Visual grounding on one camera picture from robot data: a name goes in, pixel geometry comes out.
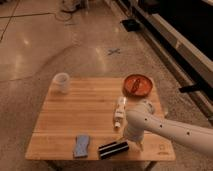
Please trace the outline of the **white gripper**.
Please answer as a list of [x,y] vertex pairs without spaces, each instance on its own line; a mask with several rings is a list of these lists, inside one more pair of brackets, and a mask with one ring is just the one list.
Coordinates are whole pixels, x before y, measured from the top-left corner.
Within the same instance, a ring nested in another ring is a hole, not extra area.
[[136,142],[141,151],[144,150],[142,143],[144,128],[141,123],[128,121],[124,128],[123,136],[129,141]]

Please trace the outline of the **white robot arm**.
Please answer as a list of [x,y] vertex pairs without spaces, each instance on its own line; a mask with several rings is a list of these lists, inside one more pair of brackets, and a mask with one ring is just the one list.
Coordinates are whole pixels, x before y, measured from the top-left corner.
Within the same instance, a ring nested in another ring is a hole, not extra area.
[[143,139],[144,131],[149,131],[213,157],[213,129],[160,118],[153,112],[154,107],[148,100],[142,100],[127,110],[123,136],[138,142]]

